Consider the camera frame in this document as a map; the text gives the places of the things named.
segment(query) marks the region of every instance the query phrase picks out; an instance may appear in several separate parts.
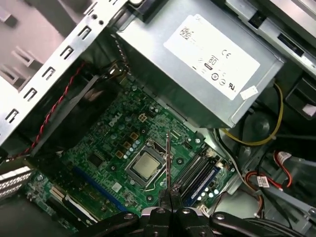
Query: cpu socket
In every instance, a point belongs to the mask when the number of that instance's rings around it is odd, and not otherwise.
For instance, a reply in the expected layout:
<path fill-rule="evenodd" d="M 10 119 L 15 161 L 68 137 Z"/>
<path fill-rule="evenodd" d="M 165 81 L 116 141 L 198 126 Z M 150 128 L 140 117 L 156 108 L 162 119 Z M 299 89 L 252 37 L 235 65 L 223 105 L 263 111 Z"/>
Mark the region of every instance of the cpu socket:
<path fill-rule="evenodd" d="M 142 187 L 148 187 L 165 170 L 164 149 L 153 142 L 145 145 L 128 164 L 125 171 Z"/>

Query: sticker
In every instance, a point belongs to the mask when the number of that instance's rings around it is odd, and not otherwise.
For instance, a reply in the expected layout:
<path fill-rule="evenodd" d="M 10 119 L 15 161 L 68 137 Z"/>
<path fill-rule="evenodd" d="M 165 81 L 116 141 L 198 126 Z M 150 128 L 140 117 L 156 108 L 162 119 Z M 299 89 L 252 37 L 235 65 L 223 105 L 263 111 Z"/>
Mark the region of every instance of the sticker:
<path fill-rule="evenodd" d="M 258 186 L 262 188 L 269 188 L 269 182 L 266 176 L 257 176 Z"/>
<path fill-rule="evenodd" d="M 258 94 L 258 90 L 257 90 L 257 87 L 256 86 L 251 86 L 249 87 L 248 89 L 242 91 L 240 93 L 241 97 L 243 100 L 246 100 L 246 99 L 249 99 L 251 96 L 255 95 L 255 94 Z"/>
<path fill-rule="evenodd" d="M 277 154 L 277 159 L 280 162 L 280 164 L 283 164 L 290 157 L 292 157 L 292 154 L 290 154 L 288 152 L 279 152 Z"/>
<path fill-rule="evenodd" d="M 313 115 L 316 113 L 316 106 L 307 104 L 304 106 L 303 112 L 305 112 L 307 115 L 313 117 Z"/>
<path fill-rule="evenodd" d="M 121 188 L 122 188 L 122 185 L 119 184 L 118 182 L 116 182 L 116 183 L 112 186 L 112 189 L 113 189 L 114 192 L 116 192 L 116 193 L 118 193 Z"/>
<path fill-rule="evenodd" d="M 164 46 L 230 100 L 260 66 L 198 14 L 188 16 Z"/>

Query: blue ram slot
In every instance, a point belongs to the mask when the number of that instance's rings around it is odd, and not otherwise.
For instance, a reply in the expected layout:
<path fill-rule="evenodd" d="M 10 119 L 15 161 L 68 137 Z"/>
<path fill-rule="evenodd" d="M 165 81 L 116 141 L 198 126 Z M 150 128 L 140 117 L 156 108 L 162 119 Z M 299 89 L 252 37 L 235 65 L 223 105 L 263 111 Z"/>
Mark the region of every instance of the blue ram slot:
<path fill-rule="evenodd" d="M 192 206 L 197 198 L 204 192 L 205 188 L 212 182 L 215 176 L 221 169 L 218 167 L 213 167 L 212 171 L 205 178 L 205 180 L 198 186 L 196 190 L 193 190 L 192 194 L 190 194 L 189 198 L 184 201 L 185 206 Z"/>
<path fill-rule="evenodd" d="M 118 201 L 115 197 L 113 197 L 108 191 L 106 191 L 101 185 L 95 182 L 88 174 L 86 174 L 80 168 L 74 166 L 73 171 L 84 178 L 88 184 L 93 186 L 96 190 L 98 190 L 103 196 L 105 196 L 110 202 L 112 202 L 118 210 L 127 211 L 127 209 Z"/>

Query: ce mark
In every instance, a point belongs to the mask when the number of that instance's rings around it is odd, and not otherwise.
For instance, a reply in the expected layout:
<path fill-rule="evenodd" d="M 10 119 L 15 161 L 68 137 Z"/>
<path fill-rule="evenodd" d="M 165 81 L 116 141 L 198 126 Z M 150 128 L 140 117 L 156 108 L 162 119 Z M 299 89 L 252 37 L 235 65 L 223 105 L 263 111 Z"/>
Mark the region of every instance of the ce mark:
<path fill-rule="evenodd" d="M 222 55 L 225 56 L 226 58 L 228 58 L 231 55 L 231 53 L 229 53 L 226 49 L 224 49 L 222 51 Z"/>

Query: yellow wire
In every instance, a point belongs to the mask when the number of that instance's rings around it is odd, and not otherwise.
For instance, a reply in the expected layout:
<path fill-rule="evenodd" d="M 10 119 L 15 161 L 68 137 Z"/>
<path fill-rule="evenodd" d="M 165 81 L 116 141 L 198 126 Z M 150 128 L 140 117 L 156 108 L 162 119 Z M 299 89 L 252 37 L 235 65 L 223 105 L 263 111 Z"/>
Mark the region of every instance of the yellow wire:
<path fill-rule="evenodd" d="M 281 88 L 278 86 L 278 84 L 275 83 L 275 86 L 277 87 L 277 90 L 280 94 L 280 112 L 277 118 L 277 123 L 276 123 L 276 127 L 274 129 L 274 131 L 271 133 L 271 135 L 269 137 L 267 137 L 266 139 L 262 140 L 262 141 L 258 141 L 258 142 L 244 142 L 241 141 L 240 139 L 236 138 L 234 135 L 230 134 L 229 131 L 227 131 L 226 129 L 222 129 L 222 131 L 229 136 L 230 138 L 232 138 L 234 141 L 239 142 L 241 144 L 247 145 L 247 146 L 261 146 L 263 144 L 266 144 L 267 142 L 269 142 L 271 139 L 273 139 L 276 135 L 276 133 L 278 132 L 280 126 L 281 126 L 281 122 L 282 122 L 282 117 L 283 117 L 283 108 L 284 108 L 284 104 L 283 104 L 283 93 Z"/>

